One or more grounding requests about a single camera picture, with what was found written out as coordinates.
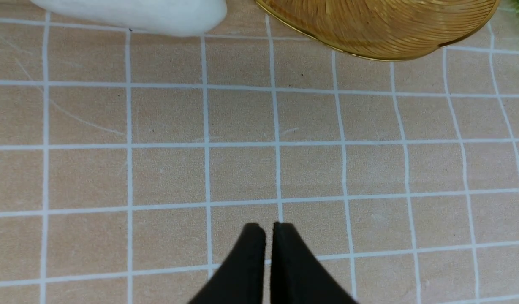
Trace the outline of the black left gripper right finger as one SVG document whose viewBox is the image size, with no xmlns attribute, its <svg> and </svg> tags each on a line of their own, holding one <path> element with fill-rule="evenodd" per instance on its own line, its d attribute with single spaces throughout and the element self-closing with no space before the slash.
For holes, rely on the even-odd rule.
<svg viewBox="0 0 519 304">
<path fill-rule="evenodd" d="M 271 304 L 356 304 L 312 254 L 291 223 L 274 223 Z"/>
</svg>

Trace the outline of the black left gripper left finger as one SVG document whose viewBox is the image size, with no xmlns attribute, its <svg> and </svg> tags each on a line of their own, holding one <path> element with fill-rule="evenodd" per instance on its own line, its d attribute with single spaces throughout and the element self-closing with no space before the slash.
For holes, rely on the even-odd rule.
<svg viewBox="0 0 519 304">
<path fill-rule="evenodd" d="M 224 262 L 189 303 L 261 304 L 265 248 L 262 227 L 246 223 Z"/>
</svg>

